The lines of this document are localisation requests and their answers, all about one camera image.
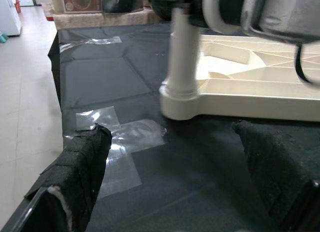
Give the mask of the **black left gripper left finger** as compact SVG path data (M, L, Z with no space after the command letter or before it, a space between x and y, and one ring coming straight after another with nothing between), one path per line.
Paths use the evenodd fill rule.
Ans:
M100 124L80 130L38 176L7 222L9 232L83 232L91 219L112 145Z

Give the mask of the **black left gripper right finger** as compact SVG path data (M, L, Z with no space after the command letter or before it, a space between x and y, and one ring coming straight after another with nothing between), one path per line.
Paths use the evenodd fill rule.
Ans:
M239 135L252 181L279 229L320 230L320 129L241 120Z

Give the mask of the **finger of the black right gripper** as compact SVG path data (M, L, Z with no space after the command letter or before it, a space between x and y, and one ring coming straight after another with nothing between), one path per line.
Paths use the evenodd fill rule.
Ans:
M162 20L170 20L172 18L172 10L189 0L151 0L151 7L155 14Z

